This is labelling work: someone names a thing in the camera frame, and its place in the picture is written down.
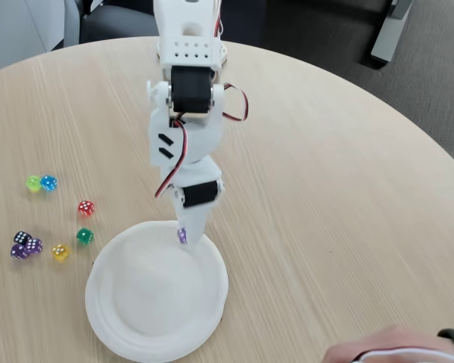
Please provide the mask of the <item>person's hand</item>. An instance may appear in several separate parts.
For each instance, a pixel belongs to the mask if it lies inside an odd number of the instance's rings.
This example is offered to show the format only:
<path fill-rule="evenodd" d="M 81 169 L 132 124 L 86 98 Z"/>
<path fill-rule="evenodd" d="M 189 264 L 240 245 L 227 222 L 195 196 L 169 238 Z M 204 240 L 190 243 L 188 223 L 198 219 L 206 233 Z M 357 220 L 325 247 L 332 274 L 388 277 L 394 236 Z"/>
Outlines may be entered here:
<path fill-rule="evenodd" d="M 387 327 L 331 346 L 323 362 L 454 362 L 454 329 L 435 335 L 407 327 Z"/>

